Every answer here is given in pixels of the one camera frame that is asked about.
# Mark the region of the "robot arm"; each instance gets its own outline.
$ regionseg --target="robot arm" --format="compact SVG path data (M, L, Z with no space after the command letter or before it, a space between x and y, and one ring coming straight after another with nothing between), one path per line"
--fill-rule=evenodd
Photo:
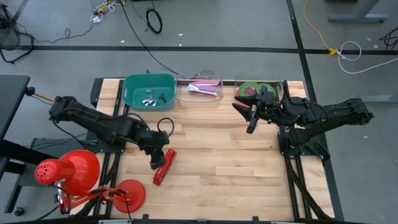
M340 126L365 125L374 117L360 99L350 99L335 105L321 106L306 98L290 97L287 81L284 81L284 95L276 101L274 94L262 87L253 96L236 96L236 100L247 105L234 104L241 115L250 121L247 133L256 128L258 119L289 129L289 149L313 147L307 143L312 137Z
M170 143L169 137L165 131L150 130L142 119L112 117L83 106L72 96L57 96L49 113L54 123L73 121L94 132L107 144L114 144L121 139L137 144L140 150L151 156L152 169L164 163L162 148Z

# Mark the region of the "red stapler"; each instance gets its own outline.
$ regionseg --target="red stapler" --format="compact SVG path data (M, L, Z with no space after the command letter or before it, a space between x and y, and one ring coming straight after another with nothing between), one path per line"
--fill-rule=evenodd
M167 172L169 171L177 153L173 149L169 149L164 157L164 164L161 165L154 176L154 184L160 186Z

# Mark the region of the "red lamp shade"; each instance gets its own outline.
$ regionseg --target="red lamp shade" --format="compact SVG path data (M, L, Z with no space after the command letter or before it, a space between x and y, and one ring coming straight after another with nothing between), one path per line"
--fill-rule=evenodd
M70 195L83 195L91 190L100 176L100 163L88 150L68 152L60 159L46 159L37 165L35 178L42 184L65 179L62 188Z

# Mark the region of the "gray floor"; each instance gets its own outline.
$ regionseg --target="gray floor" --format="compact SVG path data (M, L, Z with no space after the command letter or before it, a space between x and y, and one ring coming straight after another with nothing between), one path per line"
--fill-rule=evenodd
M5 1L14 14L22 1ZM146 45L193 47L278 47L294 49L295 43L285 1L275 0L159 0L154 1L164 21L164 31L155 35L145 32L145 24L132 8L126 8L133 26ZM317 34L303 19L304 0L294 0L298 26L306 49L323 49ZM150 3L134 3L143 16ZM18 23L38 39L62 37L65 28L81 34L90 26L90 1L29 0ZM323 33L333 48L352 40L363 49L384 50L378 38L398 24L394 0L381 1L375 13L389 13L384 24L331 24L331 12L350 12L357 4L309 1L307 16ZM120 7L106 14L104 21L93 26L84 37L61 40L54 45L140 46L133 36ZM7 52L8 57L21 51ZM304 76L298 54L251 52L153 52L164 64L183 74L211 69L225 79L302 80ZM360 75L348 75L338 66L336 57L307 54L308 66L318 102L327 105L361 95L396 93L398 62ZM343 62L349 71L393 59L394 56L363 56L353 63ZM73 95L89 105L91 85L97 77L120 77L133 73L166 72L146 52L128 51L56 51L38 50L15 65L0 62L1 73L29 75L30 85L49 96ZM345 220L366 223L394 223L398 207L398 152L394 137L398 131L397 105L367 105L375 118L367 126L347 126L327 133L328 146ZM49 106L24 98L7 133L8 140L30 144L32 138L67 138L48 122ZM17 133L24 127L23 133ZM62 124L73 134L84 129L71 123ZM16 176L7 174L0 182L0 211L5 207ZM1 214L2 221L33 220L54 204L54 191L46 188L23 188L17 205L26 209L23 217ZM55 212L51 217L59 217Z

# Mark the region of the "teal plastic bin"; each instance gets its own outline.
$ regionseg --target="teal plastic bin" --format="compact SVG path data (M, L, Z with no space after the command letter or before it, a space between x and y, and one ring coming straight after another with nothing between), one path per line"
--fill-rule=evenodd
M125 104L142 111L169 110L174 106L176 81L171 74L138 74L129 75L123 84L122 99ZM152 90L152 96L158 99L155 106L145 106L142 102ZM166 102L159 100L160 94L165 95Z

